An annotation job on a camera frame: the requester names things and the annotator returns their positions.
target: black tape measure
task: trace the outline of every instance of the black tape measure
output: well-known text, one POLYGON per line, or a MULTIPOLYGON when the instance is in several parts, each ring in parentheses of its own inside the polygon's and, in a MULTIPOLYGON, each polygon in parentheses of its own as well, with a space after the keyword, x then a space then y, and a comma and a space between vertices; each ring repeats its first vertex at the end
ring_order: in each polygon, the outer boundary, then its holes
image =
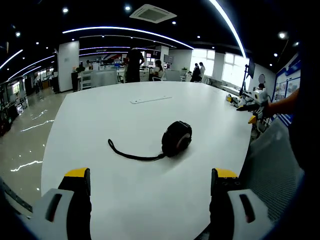
POLYGON ((192 128, 189 124, 183 121, 175 121, 172 123, 162 137, 162 152, 158 156, 144 157, 144 156, 134 156, 130 154, 123 153, 116 149, 114 143, 111 139, 108 139, 108 143, 112 150, 128 159, 135 159, 139 161, 154 161, 162 159, 165 156, 173 157, 179 152, 185 150, 191 143, 192 128))

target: recessed ceiling light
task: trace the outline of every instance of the recessed ceiling light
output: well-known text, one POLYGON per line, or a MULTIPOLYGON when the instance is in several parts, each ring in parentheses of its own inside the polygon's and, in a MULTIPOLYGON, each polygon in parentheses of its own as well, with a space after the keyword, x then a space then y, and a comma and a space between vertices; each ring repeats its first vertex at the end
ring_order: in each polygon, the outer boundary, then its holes
POLYGON ((278 36, 279 36, 279 38, 281 38, 281 39, 285 39, 286 36, 287 36, 287 34, 282 31, 282 32, 279 32, 278 36))

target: black ceiling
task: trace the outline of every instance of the black ceiling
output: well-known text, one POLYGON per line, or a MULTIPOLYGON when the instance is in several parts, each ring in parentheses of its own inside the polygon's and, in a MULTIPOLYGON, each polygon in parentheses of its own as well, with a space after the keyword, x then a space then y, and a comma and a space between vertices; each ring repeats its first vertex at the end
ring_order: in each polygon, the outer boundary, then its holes
MULTIPOLYGON (((256 63, 277 72, 297 52, 298 49, 293 47, 293 43, 298 37, 285 24, 286 15, 277 8, 280 6, 266 0, 218 0, 218 2, 237 30, 247 55, 253 57, 256 63), (290 32, 288 41, 278 38, 280 31, 290 32)), ((23 49, 23 52, 0 70, 0 82, 6 81, 8 77, 27 65, 53 55, 54 49, 58 49, 59 44, 70 42, 71 39, 80 39, 80 48, 110 46, 152 48, 164 43, 177 49, 188 49, 184 45, 161 37, 124 30, 99 29, 62 34, 66 30, 84 27, 115 26, 141 29, 168 36, 194 48, 211 49, 214 46, 218 52, 241 55, 228 25, 209 0, 25 0, 19 3, 6 1, 3 4, 0 16, 0 46, 3 47, 9 42, 9 52, 0 48, 0 64, 20 49, 23 49), (163 8, 176 14, 177 17, 158 24, 129 18, 133 11, 144 4, 163 8), (131 6, 130 12, 125 11, 126 5, 131 6), (63 7, 68 7, 67 14, 63 14, 63 7), (19 38, 15 36, 16 31, 21 32, 19 38)), ((41 65, 50 64, 53 60, 50 58, 41 65)))

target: air conditioning vent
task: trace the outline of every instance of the air conditioning vent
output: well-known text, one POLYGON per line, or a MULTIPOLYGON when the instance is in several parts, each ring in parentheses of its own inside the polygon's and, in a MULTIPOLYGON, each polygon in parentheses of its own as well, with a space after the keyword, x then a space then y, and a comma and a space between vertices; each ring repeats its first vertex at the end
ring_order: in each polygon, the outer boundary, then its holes
POLYGON ((177 15, 162 8, 145 4, 130 15, 132 19, 140 19, 154 24, 175 18, 177 15))

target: glossy floor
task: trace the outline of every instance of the glossy floor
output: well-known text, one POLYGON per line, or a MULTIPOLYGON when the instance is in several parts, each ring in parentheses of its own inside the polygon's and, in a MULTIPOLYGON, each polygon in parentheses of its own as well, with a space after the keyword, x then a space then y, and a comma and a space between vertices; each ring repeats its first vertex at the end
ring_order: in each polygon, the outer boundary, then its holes
POLYGON ((27 98, 28 107, 0 137, 0 174, 23 200, 33 205, 41 197, 41 169, 47 139, 65 96, 50 88, 27 98))

